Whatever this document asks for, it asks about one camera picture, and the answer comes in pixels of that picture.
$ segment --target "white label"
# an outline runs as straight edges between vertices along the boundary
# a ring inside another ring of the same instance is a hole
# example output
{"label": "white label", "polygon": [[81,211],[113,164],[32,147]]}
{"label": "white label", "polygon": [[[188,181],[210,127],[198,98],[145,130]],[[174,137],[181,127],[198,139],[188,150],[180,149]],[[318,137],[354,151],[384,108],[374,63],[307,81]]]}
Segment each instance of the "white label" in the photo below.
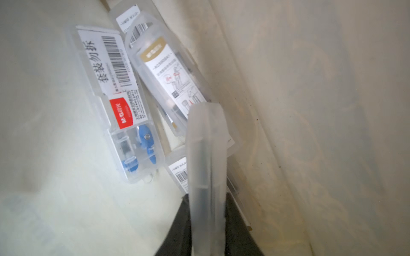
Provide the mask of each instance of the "white label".
{"label": "white label", "polygon": [[138,16],[140,12],[141,11],[139,10],[138,6],[133,5],[115,19],[124,33],[127,33],[133,20],[135,20],[135,18]]}
{"label": "white label", "polygon": [[148,52],[147,57],[150,58],[151,52],[158,51],[159,48],[163,49],[158,56],[145,64],[188,118],[189,108],[195,103],[206,102],[206,100],[168,44],[163,46],[159,43]]}
{"label": "white label", "polygon": [[77,26],[77,31],[120,129],[146,121],[148,118],[121,36],[94,27]]}
{"label": "white label", "polygon": [[182,186],[184,191],[188,194],[188,172],[187,172],[187,158],[184,157],[175,163],[168,166],[174,174],[178,183]]}
{"label": "white label", "polygon": [[136,25],[132,31],[130,31],[131,33],[131,40],[130,40],[130,47],[132,48],[133,45],[136,43],[136,40],[142,35],[144,34],[144,32],[152,25],[152,22],[148,22],[148,23],[141,23]]}

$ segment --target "clear plastic case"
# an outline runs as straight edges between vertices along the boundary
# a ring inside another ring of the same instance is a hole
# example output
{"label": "clear plastic case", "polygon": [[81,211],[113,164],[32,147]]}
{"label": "clear plastic case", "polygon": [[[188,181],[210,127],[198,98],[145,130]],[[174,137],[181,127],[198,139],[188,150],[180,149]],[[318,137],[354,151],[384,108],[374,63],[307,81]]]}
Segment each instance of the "clear plastic case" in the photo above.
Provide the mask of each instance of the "clear plastic case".
{"label": "clear plastic case", "polygon": [[192,246],[197,256],[224,255],[228,127],[222,107],[191,108],[186,140]]}
{"label": "clear plastic case", "polygon": [[[145,85],[183,134],[194,104],[217,102],[193,60],[164,23],[141,11],[125,36],[131,64]],[[241,145],[239,134],[227,118],[228,155]]]}
{"label": "clear plastic case", "polygon": [[[120,31],[120,34],[125,38],[129,27],[134,19],[141,13],[146,11],[151,13],[156,19],[163,21],[162,16],[151,0],[122,0],[108,13],[114,26]],[[170,127],[172,133],[176,136],[183,136],[184,133],[176,126],[174,121],[169,117],[166,111],[157,102],[157,107],[162,118]]]}
{"label": "clear plastic case", "polygon": [[76,26],[71,38],[88,77],[117,168],[129,182],[155,171],[165,157],[143,90],[118,31]]}

